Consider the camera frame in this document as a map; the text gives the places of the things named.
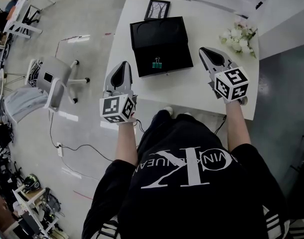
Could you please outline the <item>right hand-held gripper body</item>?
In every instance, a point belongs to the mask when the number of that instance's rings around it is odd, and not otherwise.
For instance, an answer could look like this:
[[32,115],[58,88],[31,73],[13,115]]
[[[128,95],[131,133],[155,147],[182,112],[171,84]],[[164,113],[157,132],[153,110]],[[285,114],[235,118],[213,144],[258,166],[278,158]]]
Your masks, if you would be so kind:
[[227,66],[215,66],[209,69],[210,86],[217,99],[225,103],[238,100],[242,105],[247,103],[246,95],[249,78],[242,66],[229,61]]

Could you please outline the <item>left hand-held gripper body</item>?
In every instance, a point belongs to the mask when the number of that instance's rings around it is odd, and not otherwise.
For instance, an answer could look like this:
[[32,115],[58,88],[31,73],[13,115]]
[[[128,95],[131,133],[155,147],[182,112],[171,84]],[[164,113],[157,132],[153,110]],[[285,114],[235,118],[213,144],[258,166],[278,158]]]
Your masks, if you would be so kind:
[[111,124],[134,123],[137,95],[129,90],[108,90],[100,99],[100,117]]

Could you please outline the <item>black box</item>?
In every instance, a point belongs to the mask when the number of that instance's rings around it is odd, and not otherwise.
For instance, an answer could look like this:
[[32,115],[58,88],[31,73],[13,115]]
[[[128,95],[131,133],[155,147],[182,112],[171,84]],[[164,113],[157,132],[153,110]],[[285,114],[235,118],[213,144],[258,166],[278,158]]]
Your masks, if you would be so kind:
[[[130,34],[140,78],[193,67],[183,17],[131,23]],[[156,57],[161,69],[152,68]]]

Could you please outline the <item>person's left forearm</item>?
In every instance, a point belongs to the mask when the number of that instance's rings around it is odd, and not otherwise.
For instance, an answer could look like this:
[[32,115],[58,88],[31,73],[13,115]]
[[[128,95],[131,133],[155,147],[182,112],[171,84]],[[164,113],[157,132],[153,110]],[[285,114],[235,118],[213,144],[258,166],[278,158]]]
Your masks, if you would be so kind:
[[135,131],[132,122],[118,124],[116,160],[122,160],[134,166],[138,164]]

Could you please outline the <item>person's right forearm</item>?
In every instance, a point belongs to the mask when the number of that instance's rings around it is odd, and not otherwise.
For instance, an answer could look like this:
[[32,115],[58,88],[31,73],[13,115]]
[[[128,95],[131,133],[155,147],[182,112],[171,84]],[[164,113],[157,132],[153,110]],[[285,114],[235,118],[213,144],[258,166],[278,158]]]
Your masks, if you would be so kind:
[[242,144],[251,144],[249,132],[239,101],[226,104],[227,142],[231,152]]

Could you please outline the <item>grey office chair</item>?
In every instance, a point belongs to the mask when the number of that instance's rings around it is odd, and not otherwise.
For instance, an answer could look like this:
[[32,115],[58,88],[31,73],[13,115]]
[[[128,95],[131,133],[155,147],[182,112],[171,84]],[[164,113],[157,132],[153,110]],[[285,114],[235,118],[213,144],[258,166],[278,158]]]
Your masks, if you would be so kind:
[[[48,100],[42,108],[57,112],[64,94],[68,96],[72,104],[76,104],[78,103],[78,97],[74,86],[90,82],[88,77],[84,79],[75,78],[79,64],[78,60],[74,60],[71,65],[68,65],[54,56],[47,57],[44,61],[32,59],[28,66],[25,86],[37,87],[47,92]],[[53,75],[52,83],[43,79],[45,72]]]

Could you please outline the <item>white flower bouquet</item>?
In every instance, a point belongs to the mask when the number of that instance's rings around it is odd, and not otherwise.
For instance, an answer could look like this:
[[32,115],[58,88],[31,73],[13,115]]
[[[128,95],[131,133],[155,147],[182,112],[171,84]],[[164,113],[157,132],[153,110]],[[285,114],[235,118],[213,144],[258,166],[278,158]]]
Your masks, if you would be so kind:
[[256,58],[251,40],[256,35],[257,30],[256,27],[244,21],[238,21],[234,23],[232,28],[228,28],[219,35],[219,40],[237,54],[249,54]]

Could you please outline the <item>white desk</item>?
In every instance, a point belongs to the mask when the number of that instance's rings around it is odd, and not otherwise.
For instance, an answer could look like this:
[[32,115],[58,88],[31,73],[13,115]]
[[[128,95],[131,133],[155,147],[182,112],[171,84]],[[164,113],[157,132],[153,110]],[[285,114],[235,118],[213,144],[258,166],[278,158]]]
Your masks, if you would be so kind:
[[259,37],[259,59],[304,45],[304,10]]
[[217,99],[209,85],[209,74],[199,58],[200,47],[225,52],[249,76],[248,103],[242,107],[244,118],[254,118],[259,83],[259,42],[251,40],[255,57],[238,55],[222,44],[219,36],[233,27],[236,15],[202,2],[169,0],[169,16],[182,16],[186,27],[193,68],[170,72],[168,75],[139,78],[131,45],[130,23],[142,21],[150,0],[126,0],[114,36],[107,72],[122,61],[128,61],[133,77],[132,90],[139,99],[163,102],[208,112],[224,114],[225,104]]

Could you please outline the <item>person's black trousers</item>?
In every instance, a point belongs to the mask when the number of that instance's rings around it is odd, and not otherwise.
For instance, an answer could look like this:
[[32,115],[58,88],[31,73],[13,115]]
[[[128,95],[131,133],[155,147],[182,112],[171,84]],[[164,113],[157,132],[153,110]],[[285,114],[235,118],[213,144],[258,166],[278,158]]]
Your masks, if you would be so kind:
[[216,136],[206,125],[194,117],[187,114],[179,114],[173,119],[170,112],[165,109],[157,112],[149,126],[150,133],[165,135],[166,133],[175,131]]

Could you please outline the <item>grey cloth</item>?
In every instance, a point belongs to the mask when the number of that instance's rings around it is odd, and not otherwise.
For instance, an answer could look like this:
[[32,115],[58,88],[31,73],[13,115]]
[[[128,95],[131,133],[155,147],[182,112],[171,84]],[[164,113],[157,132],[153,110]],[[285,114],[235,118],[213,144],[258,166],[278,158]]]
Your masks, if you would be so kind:
[[12,91],[4,100],[6,114],[14,123],[19,123],[24,117],[36,109],[44,107],[48,93],[37,87],[23,86]]

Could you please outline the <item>green black helmet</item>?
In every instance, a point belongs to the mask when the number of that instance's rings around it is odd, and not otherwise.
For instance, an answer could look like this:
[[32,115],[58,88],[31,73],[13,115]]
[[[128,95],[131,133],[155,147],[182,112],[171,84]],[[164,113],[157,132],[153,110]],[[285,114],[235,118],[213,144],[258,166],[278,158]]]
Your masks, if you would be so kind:
[[40,182],[37,176],[32,173],[25,178],[23,184],[24,188],[22,189],[22,192],[24,193],[29,193],[40,188]]

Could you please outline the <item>white side table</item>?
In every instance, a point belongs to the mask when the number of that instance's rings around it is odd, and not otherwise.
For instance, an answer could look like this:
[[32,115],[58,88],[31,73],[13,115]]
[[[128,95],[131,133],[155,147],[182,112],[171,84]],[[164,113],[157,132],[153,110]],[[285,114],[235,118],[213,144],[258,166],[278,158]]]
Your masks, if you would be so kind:
[[[28,34],[21,33],[20,31],[16,31],[17,29],[25,29],[28,31],[32,31],[38,34],[41,34],[43,30],[33,27],[31,25],[28,25],[27,23],[24,23],[24,16],[27,13],[28,9],[30,7],[33,7],[32,5],[33,0],[18,0],[16,5],[10,10],[7,18],[7,22],[5,24],[5,27],[3,29],[3,33],[9,33],[13,35],[17,35],[20,37],[24,37],[27,39],[30,39],[31,36]],[[46,0],[51,4],[55,4],[56,2],[53,0]]]

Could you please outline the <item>person's black printed t-shirt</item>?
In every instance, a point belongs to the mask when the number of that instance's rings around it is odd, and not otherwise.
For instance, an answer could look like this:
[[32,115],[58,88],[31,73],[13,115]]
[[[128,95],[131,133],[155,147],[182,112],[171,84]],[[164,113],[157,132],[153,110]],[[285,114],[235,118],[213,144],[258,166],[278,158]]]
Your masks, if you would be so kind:
[[285,198],[257,149],[231,152],[213,135],[149,133],[137,166],[112,162],[82,239],[116,217],[122,239],[283,239]]

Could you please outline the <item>white shelf rack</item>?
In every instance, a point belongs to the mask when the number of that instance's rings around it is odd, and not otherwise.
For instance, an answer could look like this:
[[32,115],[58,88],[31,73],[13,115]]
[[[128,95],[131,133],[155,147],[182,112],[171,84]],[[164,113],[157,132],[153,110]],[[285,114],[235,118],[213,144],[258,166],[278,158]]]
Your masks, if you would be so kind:
[[15,190],[12,190],[16,200],[21,206],[21,209],[33,218],[39,227],[39,234],[42,234],[43,238],[50,239],[50,230],[55,227],[55,224],[59,221],[57,213],[55,213],[55,218],[50,222],[46,228],[43,227],[41,223],[42,216],[42,203],[44,200],[44,193],[46,190],[44,188],[39,188],[33,192],[28,192],[27,194],[23,192],[24,185],[22,184]]

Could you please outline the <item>black picture frame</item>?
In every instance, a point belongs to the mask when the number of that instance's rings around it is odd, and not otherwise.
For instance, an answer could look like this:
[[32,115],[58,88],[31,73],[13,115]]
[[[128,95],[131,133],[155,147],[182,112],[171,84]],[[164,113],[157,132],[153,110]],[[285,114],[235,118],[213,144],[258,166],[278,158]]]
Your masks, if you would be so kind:
[[163,19],[167,18],[170,7],[170,1],[165,0],[150,0],[147,7],[144,20]]

